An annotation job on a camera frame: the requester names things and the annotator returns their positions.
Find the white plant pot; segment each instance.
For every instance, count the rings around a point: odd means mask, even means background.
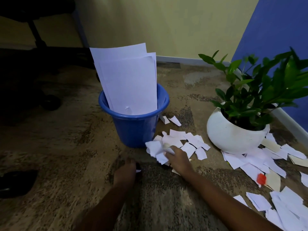
[[[229,122],[216,108],[207,123],[207,133],[212,143],[222,151],[232,154],[244,154],[258,147],[269,132],[270,125],[261,131],[249,131]]]

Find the potted plant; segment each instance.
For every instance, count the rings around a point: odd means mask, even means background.
[[[208,64],[224,72],[231,84],[226,92],[216,88],[217,95],[223,100],[220,103],[211,100],[216,109],[207,122],[207,133],[210,140],[225,152],[245,153],[252,147],[258,147],[269,131],[273,118],[271,111],[280,107],[297,105],[294,99],[308,95],[308,59],[300,60],[291,48],[289,52],[276,55],[272,60],[263,58],[256,65],[258,58],[254,55],[244,57],[250,67],[238,73],[242,60],[232,62],[226,67],[212,57],[199,54]],[[271,68],[277,68],[273,77],[268,76]]]

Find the wall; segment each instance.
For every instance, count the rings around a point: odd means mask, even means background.
[[[53,15],[34,20],[41,38],[48,46],[82,47],[75,22],[70,14]],[[35,47],[35,39],[27,23],[0,17],[0,48]]]
[[[90,47],[146,42],[160,56],[230,61],[258,0],[75,0]]]
[[[308,0],[259,0],[232,60],[254,53],[273,58],[292,46],[301,59],[308,58]],[[284,107],[308,131],[308,97],[295,100],[299,108]]]

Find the blue wall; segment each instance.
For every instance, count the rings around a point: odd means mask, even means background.
[[[255,54],[273,58],[293,47],[300,59],[308,58],[308,0],[259,0],[232,61]],[[299,108],[284,107],[308,131],[308,97],[295,100]]]

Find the blue trash bin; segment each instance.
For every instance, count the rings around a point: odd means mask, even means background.
[[[109,109],[109,105],[102,91],[98,97],[102,110],[112,116],[116,131],[122,143],[128,147],[145,147],[145,143],[152,141],[159,114],[170,103],[167,91],[157,84],[157,110],[143,115],[125,115]]]

